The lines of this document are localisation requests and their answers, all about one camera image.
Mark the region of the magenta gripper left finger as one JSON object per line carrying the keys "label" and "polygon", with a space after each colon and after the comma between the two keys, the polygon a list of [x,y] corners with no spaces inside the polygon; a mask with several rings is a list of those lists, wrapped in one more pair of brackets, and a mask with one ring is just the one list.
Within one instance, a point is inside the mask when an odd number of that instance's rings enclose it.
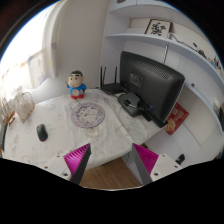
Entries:
{"label": "magenta gripper left finger", "polygon": [[71,172],[70,181],[79,185],[91,155],[91,145],[86,144],[66,154],[64,160]]}

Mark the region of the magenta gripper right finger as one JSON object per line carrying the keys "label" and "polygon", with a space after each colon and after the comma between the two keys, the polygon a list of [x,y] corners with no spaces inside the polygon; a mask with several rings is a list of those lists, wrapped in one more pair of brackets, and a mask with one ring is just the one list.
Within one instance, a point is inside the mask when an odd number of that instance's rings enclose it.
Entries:
{"label": "magenta gripper right finger", "polygon": [[135,143],[132,144],[132,154],[143,184],[152,183],[151,172],[159,156]]}

